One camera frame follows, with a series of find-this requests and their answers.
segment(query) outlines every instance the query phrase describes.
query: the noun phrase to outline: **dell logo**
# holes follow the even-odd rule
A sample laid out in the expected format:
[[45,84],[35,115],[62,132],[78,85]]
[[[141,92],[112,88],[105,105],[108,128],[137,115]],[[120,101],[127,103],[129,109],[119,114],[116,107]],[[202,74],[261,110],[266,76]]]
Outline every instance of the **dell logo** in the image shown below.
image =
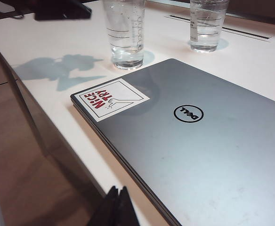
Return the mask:
[[174,116],[183,122],[197,122],[203,118],[203,111],[193,105],[182,105],[175,108]]

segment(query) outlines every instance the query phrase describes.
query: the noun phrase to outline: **laptop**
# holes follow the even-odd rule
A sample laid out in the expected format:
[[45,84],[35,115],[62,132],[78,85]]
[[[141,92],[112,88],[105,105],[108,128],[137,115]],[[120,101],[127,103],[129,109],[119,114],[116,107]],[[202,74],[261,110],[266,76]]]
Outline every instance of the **laptop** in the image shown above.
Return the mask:
[[275,101],[176,59],[71,95],[171,225],[275,225]]

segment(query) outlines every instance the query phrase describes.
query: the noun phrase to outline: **glass of water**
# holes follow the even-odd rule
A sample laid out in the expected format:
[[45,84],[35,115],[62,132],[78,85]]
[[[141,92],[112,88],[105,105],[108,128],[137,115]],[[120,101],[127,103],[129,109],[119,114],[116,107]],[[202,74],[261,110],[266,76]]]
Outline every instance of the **glass of water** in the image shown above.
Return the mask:
[[190,0],[190,42],[197,52],[215,51],[229,0]]
[[124,70],[143,64],[145,0],[103,0],[113,64]]

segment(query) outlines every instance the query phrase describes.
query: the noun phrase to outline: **white table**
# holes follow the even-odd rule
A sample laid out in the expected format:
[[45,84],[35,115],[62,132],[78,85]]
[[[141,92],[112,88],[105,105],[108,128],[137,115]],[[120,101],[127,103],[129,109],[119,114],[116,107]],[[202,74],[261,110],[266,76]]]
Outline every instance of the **white table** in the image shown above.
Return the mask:
[[[91,20],[37,22],[33,15],[0,20],[0,52],[103,191],[126,185],[141,225],[167,225],[70,101],[72,93],[128,73],[110,61],[102,3],[87,6]],[[222,32],[218,50],[200,54],[187,43],[190,24],[165,17],[183,10],[146,3],[142,68],[176,58],[275,100],[275,25],[232,18],[236,27],[254,32],[260,27],[273,37],[262,41]]]

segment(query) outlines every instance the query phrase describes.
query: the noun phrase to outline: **floor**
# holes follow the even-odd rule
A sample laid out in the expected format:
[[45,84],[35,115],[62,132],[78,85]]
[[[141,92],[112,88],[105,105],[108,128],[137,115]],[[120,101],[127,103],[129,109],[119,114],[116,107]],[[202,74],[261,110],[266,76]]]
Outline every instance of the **floor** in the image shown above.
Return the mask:
[[102,201],[84,168],[30,99],[41,150],[0,67],[0,207],[6,226],[83,226]]

